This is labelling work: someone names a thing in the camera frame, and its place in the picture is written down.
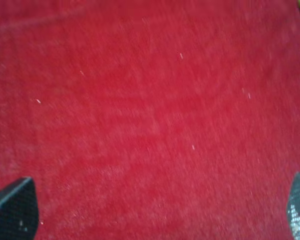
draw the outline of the floor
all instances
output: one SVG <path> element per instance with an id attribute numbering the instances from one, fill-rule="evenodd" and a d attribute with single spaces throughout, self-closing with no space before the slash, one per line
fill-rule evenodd
<path id="1" fill-rule="evenodd" d="M 0 0 L 0 188 L 36 240 L 291 240 L 296 0 Z"/>

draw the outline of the carpet fiber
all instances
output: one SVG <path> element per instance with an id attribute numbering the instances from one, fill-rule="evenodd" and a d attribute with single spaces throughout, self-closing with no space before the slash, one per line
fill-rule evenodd
<path id="1" fill-rule="evenodd" d="M 0 0 L 0 188 L 36 240 L 291 240 L 294 0 Z"/>

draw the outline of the red carpet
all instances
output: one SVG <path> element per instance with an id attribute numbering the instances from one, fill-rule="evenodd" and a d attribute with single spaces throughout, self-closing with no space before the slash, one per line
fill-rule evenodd
<path id="1" fill-rule="evenodd" d="M 295 0 L 0 0 L 0 188 L 36 240 L 291 240 Z"/>

